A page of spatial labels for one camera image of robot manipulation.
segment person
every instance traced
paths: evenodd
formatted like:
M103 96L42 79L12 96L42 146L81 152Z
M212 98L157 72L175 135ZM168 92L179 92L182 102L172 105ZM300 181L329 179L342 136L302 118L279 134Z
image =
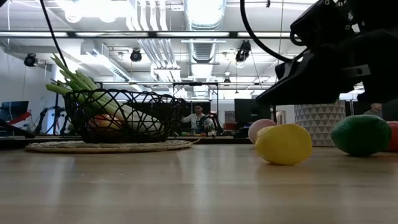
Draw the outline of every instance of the person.
M364 114L368 114L368 115L376 115L380 118L383 118L383 114L382 114L382 106L381 103L373 103L371 104L371 109L368 110L367 112L365 112Z
M182 118L181 122L183 123L188 123L191 122L191 135L194 134L201 134L201 131L199 127L197 126L197 121L200 120L200 118L204 117L205 114L202 113L203 107L200 104L195 105L195 113L191 114L190 116L187 116L186 118ZM205 120L205 129L211 129L213 126L213 121L209 118Z

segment pipe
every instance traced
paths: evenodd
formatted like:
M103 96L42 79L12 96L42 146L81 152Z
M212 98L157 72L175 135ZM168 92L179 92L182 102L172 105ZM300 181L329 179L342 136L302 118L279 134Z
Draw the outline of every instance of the pipe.
M150 26L152 27L152 30L154 31L158 31L159 28L157 27L157 21L156 21L156 2L155 0L149 0L149 4L150 4ZM159 43L160 47L163 50L163 53L165 55L166 61L167 61L167 66L168 67L172 67L172 62L170 60L169 57L169 53L164 45L164 40L157 40L157 42Z
M141 5L141 17L139 20L140 25L144 30L149 30L148 24L147 24L147 3L146 0L139 0L140 5ZM156 47L155 41L153 39L150 39L148 41L150 43L151 50L155 50L156 54L154 53L154 58L156 59L157 63L161 64L161 67L166 67L166 63L163 60L162 55L160 54L159 49Z
M206 10L207 16L201 13ZM226 0L187 0L184 2L185 21L188 30L218 31L223 25ZM216 52L216 44L190 44L192 58L198 63L210 62Z
M220 30L223 25L225 9L226 0L185 0L184 14L187 30ZM189 44L191 60L198 63L191 66L194 76L206 79L210 77L213 66L201 63L209 63L214 59L216 47L217 44ZM202 86L193 87L196 96L204 96L200 93L203 90Z
M162 31L167 31L167 23L166 23L166 1L165 0L160 0L159 1L159 11L160 11L160 27L162 28ZM170 39L163 39L163 43L165 45L166 51L169 53L170 61L173 66L173 68L178 68L177 61L175 60L174 56L174 51L172 48L172 44Z

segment wall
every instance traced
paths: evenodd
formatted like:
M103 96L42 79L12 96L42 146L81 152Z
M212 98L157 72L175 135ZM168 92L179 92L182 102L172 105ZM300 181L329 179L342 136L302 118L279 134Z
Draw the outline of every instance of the wall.
M286 105L286 106L276 106L277 111L285 111L286 123L294 124L294 105Z
M22 60L5 54L0 49L0 102L29 101L28 110L32 111L32 119L36 120L46 106L53 103L55 97L45 88L50 82L51 73L45 74L42 68L28 68Z
M217 111L217 101L213 100L211 102L210 108L212 111ZM218 115L218 119L221 124L225 123L225 111L234 111L235 104L234 101L220 101L218 102L218 111L220 114Z

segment ceiling light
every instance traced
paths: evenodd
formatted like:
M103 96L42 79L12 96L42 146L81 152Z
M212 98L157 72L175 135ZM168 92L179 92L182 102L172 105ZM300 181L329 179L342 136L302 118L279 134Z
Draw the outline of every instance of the ceiling light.
M138 85L173 85L171 82L135 82Z
M225 83L218 83L219 85L230 85L230 84L225 84ZM266 85L272 85L270 83L255 83L255 82L238 82L238 83L232 83L233 85L244 85L244 86L248 86L248 85L262 85L262 86L266 86Z
M147 32L77 32L77 37L104 37L104 38L120 38L120 37L148 37Z
M255 32L257 37L290 37L290 32ZM247 32L238 32L238 37L250 37Z
M68 37L66 32L54 32L56 37ZM50 32L0 32L1 37L51 37Z
M196 100L209 100L208 97L200 97L200 96L192 96L191 99L196 99Z
M183 44L225 44L225 40L181 40Z
M188 102L207 102L209 100L191 100L191 99L186 99L185 101L188 101Z
M236 62L236 68L243 68L244 62Z
M73 13L71 11L66 11L65 19L70 23L77 23L81 20L81 15L79 15L79 13Z
M131 85L128 82L104 82L103 85Z
M158 37L229 37L229 32L158 32Z
M114 16L109 16L109 15L107 15L107 16L101 16L99 19L101 19L101 21L106 22L106 23L111 23L111 22L116 21L116 17L114 17Z

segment woven placemat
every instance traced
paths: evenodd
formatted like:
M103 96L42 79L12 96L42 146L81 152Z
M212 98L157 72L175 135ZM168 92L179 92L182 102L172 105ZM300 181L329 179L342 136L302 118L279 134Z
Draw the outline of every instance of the woven placemat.
M89 144L83 141L32 143L25 147L26 151L49 153L132 153L160 152L186 149L192 146L190 141L169 140L158 143L121 143L121 144Z

